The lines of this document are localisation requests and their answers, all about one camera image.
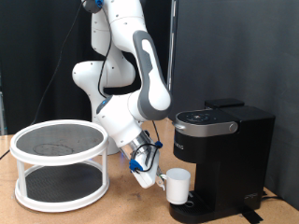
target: white mug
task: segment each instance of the white mug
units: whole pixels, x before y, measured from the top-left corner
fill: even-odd
[[[191,174],[181,168],[173,168],[161,175],[167,181],[166,198],[173,204],[184,204],[188,200]]]

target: black coffee machine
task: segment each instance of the black coffee machine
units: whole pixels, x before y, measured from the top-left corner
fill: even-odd
[[[202,223],[260,208],[275,116],[235,99],[177,114],[174,154],[196,163],[194,191],[170,214]]]

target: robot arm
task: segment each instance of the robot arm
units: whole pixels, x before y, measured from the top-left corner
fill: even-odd
[[[105,1],[102,7],[108,15],[114,45],[131,52],[136,58],[141,88],[130,94],[106,98],[97,108],[97,117],[123,154],[131,160],[131,170],[139,184],[148,188],[160,174],[160,153],[139,123],[166,118],[172,97],[165,86],[139,0]]]

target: table surface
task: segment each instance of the table surface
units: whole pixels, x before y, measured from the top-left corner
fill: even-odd
[[[173,155],[174,127],[171,120],[157,121],[157,128],[164,143],[161,149],[160,167],[167,170],[180,167],[188,170],[191,175],[191,188],[194,186],[195,165],[178,160]],[[151,122],[145,122],[143,129],[150,132],[153,140],[157,140]],[[12,135],[0,136],[0,154],[9,149]],[[101,162],[101,156],[94,161]],[[142,189],[129,171],[129,161],[121,153],[108,156],[108,174],[110,187],[107,193],[97,202],[79,210],[47,214],[30,210],[20,205],[15,198],[14,189],[18,179],[17,161],[7,154],[0,160],[0,216],[1,223],[178,223],[168,212],[169,203],[165,191],[157,185]],[[265,189],[269,196],[274,194]],[[256,212],[263,218],[263,224],[298,224],[299,213],[289,204],[280,200],[266,200]],[[241,215],[226,217],[211,224],[249,224]]]

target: black wall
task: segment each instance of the black wall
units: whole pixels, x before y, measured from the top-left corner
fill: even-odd
[[[265,185],[299,208],[299,1],[178,0],[174,108],[236,98],[277,116]]]
[[[0,1],[0,69],[8,133],[30,125],[37,106],[59,59],[61,46],[75,19],[80,0]],[[147,1],[147,28],[167,74],[171,0]],[[76,63],[103,60],[91,47],[91,14],[83,8],[64,47],[57,77],[45,97],[37,122],[51,119],[91,120],[85,92],[76,86],[72,70]],[[135,59],[125,54],[135,66]],[[108,93],[126,93],[140,88],[134,84]]]

